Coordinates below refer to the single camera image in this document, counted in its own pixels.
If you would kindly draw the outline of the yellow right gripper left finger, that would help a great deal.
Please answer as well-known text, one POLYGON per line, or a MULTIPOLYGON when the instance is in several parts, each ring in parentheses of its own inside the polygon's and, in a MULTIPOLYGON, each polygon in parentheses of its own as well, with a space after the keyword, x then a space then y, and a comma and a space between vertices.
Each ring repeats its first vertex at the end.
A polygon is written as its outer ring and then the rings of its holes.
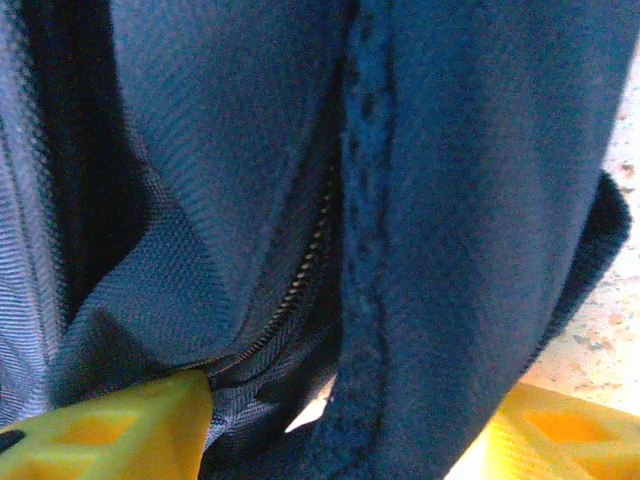
POLYGON ((212 418, 198 370, 0 429, 0 480, 198 480, 212 418))

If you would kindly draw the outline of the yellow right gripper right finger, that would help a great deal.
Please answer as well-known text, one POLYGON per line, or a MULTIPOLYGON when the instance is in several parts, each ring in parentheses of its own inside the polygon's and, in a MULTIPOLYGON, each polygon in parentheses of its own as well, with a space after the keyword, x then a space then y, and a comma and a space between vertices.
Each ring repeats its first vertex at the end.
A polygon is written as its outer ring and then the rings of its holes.
POLYGON ((640 480, 640 417, 519 383, 444 480, 640 480))

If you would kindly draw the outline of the navy blue backpack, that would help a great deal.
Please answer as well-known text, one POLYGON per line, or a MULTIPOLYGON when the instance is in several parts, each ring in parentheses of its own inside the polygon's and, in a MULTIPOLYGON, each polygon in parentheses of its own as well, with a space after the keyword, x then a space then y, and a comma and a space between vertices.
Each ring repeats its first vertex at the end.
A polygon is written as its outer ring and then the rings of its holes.
POLYGON ((444 480, 602 278, 640 0, 0 0, 0 429, 198 370, 198 480, 444 480))

